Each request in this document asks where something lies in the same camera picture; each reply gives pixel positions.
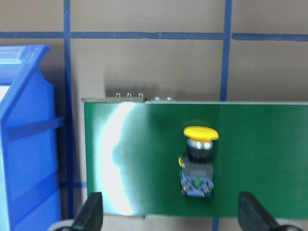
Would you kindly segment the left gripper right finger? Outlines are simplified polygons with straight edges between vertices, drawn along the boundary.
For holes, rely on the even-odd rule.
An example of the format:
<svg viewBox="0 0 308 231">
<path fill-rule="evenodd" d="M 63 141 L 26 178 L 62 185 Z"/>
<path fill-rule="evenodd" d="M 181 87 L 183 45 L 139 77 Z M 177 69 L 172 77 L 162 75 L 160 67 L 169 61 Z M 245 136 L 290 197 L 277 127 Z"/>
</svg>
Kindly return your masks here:
<svg viewBox="0 0 308 231">
<path fill-rule="evenodd" d="M 274 217 L 249 192 L 240 192 L 238 221 L 243 231 L 283 231 Z"/>
</svg>

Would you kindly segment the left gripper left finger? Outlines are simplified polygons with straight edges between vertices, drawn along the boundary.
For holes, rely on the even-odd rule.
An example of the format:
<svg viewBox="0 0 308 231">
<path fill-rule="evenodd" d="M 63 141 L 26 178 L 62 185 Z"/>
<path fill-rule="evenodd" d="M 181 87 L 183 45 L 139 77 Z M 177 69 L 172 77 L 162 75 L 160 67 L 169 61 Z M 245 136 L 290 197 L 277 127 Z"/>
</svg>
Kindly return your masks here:
<svg viewBox="0 0 308 231">
<path fill-rule="evenodd" d="M 73 224 L 72 231 L 100 231 L 103 225 L 103 197 L 101 192 L 92 192 Z"/>
</svg>

